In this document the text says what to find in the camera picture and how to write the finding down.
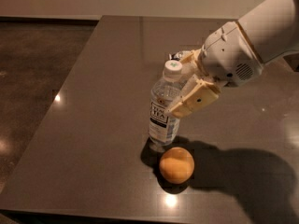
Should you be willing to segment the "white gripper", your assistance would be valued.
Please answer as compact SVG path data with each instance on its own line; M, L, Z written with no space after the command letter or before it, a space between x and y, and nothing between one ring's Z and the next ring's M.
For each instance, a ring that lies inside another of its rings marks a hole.
M177 119L187 117L219 98L221 88L198 76L209 74L227 86L239 87L263 71L263 65L235 21L225 23L211 34L201 50L183 51L179 61L184 75L196 75L187 81L165 110L168 116Z

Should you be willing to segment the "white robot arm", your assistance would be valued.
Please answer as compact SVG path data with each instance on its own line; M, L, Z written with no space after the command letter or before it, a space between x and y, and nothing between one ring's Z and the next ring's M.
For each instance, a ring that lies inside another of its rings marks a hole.
M239 87L298 51L299 0L265 0L213 32L200 49L183 54L186 84L166 113L184 118L215 102L222 87Z

